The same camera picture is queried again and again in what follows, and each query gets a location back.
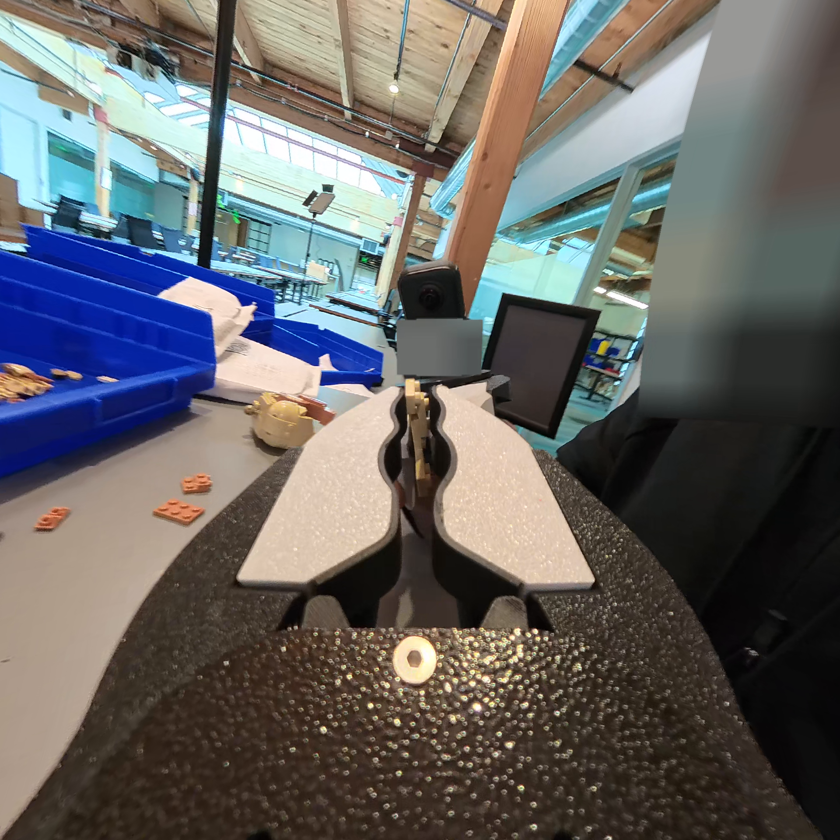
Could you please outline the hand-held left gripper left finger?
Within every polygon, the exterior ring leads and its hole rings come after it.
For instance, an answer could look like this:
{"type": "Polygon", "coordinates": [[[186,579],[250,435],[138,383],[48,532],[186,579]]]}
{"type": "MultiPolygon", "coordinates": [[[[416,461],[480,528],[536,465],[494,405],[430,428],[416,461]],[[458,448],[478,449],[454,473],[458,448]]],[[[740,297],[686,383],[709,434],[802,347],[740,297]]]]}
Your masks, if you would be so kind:
{"type": "Polygon", "coordinates": [[[393,587],[401,573],[403,389],[389,387],[317,432],[237,574],[252,587],[393,587]]]}

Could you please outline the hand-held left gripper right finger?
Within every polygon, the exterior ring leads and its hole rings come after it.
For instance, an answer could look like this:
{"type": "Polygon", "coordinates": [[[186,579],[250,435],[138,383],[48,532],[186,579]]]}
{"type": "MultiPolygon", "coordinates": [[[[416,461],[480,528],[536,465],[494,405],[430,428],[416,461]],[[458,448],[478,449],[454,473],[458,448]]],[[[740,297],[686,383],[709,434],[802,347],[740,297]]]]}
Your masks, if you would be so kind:
{"type": "Polygon", "coordinates": [[[434,501],[444,543],[515,589],[591,589],[595,576],[534,450],[459,389],[434,394],[449,453],[434,501]]]}

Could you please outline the grey desk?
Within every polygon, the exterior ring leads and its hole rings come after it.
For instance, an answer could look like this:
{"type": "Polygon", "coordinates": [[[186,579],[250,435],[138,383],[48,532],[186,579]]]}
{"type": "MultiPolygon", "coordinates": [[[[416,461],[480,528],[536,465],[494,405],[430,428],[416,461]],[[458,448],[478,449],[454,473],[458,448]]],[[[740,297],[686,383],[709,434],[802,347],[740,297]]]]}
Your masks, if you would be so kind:
{"type": "MultiPolygon", "coordinates": [[[[551,838],[582,825],[564,797],[580,771],[573,692],[580,637],[560,608],[591,589],[515,589],[438,535],[440,586],[470,624],[376,625],[393,587],[252,587],[237,574],[302,448],[289,449],[179,551],[153,516],[125,525],[118,490],[70,505],[68,530],[19,544],[2,618],[45,642],[38,698],[2,715],[14,783],[66,710],[61,755],[6,838],[551,838]]],[[[535,457],[577,540],[581,487],[535,457]]],[[[589,549],[578,542],[584,557],[589,549]]],[[[401,563],[403,528],[401,522],[401,563]]],[[[599,560],[588,560],[591,571],[599,560]]]]}

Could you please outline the black framed screen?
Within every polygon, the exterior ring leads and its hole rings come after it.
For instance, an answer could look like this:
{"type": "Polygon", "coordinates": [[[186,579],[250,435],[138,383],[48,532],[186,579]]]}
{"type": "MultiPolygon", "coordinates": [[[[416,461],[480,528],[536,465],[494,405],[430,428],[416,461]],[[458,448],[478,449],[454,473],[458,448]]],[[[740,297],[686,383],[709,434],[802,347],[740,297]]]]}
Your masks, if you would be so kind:
{"type": "Polygon", "coordinates": [[[553,438],[599,318],[595,309],[504,293],[484,357],[486,369],[508,378],[497,415],[553,438]]]}

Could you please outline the tan domed brick model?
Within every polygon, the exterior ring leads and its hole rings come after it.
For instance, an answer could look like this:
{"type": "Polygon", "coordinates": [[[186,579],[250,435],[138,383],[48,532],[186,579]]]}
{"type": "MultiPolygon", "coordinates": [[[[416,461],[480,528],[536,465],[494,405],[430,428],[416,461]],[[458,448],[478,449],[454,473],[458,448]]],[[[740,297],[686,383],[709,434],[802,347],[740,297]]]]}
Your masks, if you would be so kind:
{"type": "Polygon", "coordinates": [[[263,392],[245,406],[251,431],[273,448],[303,446],[315,434],[314,424],[326,426],[336,417],[325,403],[305,395],[263,392]]]}

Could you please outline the studio light on stand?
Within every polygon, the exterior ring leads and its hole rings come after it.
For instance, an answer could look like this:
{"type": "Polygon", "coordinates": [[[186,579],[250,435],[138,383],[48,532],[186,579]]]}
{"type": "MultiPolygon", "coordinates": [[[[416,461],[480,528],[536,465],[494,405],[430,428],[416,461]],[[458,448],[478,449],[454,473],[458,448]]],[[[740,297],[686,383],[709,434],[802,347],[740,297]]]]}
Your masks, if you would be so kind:
{"type": "Polygon", "coordinates": [[[302,263],[303,273],[306,277],[310,279],[309,286],[311,287],[311,293],[314,293],[316,290],[316,283],[310,276],[309,272],[309,264],[311,262],[311,253],[312,253],[312,237],[314,233],[314,227],[316,224],[317,219],[323,215],[326,210],[330,207],[334,200],[334,185],[332,184],[322,184],[321,191],[312,191],[307,196],[307,198],[303,201],[304,208],[308,211],[311,217],[310,229],[308,234],[308,242],[306,248],[306,255],[302,263]]]}

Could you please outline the reddish brown rectangular plate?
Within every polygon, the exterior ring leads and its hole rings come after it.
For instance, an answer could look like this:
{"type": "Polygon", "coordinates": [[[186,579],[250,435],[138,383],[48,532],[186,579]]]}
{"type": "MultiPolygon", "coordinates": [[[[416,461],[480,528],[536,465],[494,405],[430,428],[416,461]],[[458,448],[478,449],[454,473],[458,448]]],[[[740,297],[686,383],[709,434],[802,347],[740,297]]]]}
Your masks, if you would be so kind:
{"type": "Polygon", "coordinates": [[[152,513],[156,518],[167,522],[189,526],[204,515],[205,508],[180,499],[169,499],[155,507],[152,513]]]}

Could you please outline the row of wooden tables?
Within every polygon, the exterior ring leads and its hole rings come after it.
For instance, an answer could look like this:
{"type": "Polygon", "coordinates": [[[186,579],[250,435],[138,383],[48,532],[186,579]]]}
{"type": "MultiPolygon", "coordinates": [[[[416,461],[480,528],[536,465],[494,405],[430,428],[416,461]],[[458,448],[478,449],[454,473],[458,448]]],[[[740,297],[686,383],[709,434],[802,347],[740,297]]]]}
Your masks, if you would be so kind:
{"type": "Polygon", "coordinates": [[[318,270],[314,275],[302,274],[291,269],[247,265],[218,259],[211,260],[210,268],[227,277],[247,280],[268,288],[278,303],[302,304],[306,301],[314,301],[333,282],[332,276],[325,269],[318,270]]]}

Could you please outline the person's black clothing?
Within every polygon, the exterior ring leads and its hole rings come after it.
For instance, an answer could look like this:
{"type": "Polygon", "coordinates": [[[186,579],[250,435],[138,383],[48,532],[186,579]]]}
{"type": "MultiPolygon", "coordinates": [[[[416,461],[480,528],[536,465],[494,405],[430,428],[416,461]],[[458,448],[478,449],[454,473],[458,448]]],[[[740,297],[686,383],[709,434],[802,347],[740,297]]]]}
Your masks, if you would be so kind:
{"type": "Polygon", "coordinates": [[[774,771],[838,838],[838,428],[654,418],[635,392],[556,459],[674,580],[774,771]]]}

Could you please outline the blue plastic bin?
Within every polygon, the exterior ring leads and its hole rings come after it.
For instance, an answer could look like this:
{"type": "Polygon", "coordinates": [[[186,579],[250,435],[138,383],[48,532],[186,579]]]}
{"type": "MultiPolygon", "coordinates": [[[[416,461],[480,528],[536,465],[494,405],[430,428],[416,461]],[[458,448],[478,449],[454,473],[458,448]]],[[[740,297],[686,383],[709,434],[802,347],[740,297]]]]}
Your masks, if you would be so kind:
{"type": "Polygon", "coordinates": [[[194,277],[232,293],[243,305],[255,305],[254,318],[244,337],[313,366],[328,355],[331,367],[322,369],[324,385],[382,383],[381,351],[347,339],[316,324],[275,317],[275,295],[249,280],[194,266],[164,252],[146,253],[134,245],[77,234],[57,233],[24,225],[28,255],[60,268],[157,295],[186,277],[194,277]]]}
{"type": "Polygon", "coordinates": [[[3,363],[81,374],[2,405],[2,476],[184,410],[214,384],[205,311],[12,257],[1,298],[3,363]]]}

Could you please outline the black pole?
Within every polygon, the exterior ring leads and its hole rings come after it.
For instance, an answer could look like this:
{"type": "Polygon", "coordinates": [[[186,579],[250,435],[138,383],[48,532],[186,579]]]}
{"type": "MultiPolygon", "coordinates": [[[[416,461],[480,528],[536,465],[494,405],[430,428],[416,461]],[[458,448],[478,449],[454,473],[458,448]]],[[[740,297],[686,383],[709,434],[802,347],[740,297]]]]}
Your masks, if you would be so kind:
{"type": "Polygon", "coordinates": [[[222,161],[224,121],[227,117],[230,70],[234,52],[236,13],[236,1],[220,1],[218,3],[197,251],[197,264],[207,269],[211,267],[213,261],[217,191],[222,161]]]}

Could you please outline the row of black office chairs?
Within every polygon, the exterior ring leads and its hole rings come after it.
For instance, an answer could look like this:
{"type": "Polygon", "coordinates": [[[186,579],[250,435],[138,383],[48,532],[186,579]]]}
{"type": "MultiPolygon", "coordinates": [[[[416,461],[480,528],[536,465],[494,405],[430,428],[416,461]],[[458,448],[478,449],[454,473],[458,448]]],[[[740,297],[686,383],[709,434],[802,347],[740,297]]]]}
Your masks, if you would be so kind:
{"type": "Polygon", "coordinates": [[[124,213],[117,217],[101,216],[93,205],[65,196],[61,196],[58,203],[48,203],[46,207],[45,218],[49,220],[49,225],[63,233],[134,245],[144,250],[162,250],[178,256],[196,254],[197,245],[193,236],[148,218],[124,213]]]}

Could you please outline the pile of small bricks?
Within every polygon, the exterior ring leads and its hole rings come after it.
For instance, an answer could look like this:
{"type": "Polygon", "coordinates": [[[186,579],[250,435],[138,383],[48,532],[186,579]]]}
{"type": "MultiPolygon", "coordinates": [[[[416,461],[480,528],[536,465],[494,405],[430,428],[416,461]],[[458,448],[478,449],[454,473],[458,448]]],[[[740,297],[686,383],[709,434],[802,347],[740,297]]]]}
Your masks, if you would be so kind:
{"type": "Polygon", "coordinates": [[[90,376],[78,371],[52,368],[41,374],[19,363],[1,363],[1,402],[22,403],[51,394],[58,385],[117,384],[120,379],[105,374],[90,376]]]}

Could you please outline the wooden post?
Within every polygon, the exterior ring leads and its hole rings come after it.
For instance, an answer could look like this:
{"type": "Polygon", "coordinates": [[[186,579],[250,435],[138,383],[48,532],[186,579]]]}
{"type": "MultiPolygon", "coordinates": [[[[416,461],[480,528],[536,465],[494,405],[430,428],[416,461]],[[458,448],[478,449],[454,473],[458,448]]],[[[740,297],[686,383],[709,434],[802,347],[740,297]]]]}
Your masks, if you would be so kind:
{"type": "Polygon", "coordinates": [[[569,1],[513,5],[444,253],[459,269],[466,312],[471,310],[569,6],[569,1]]]}

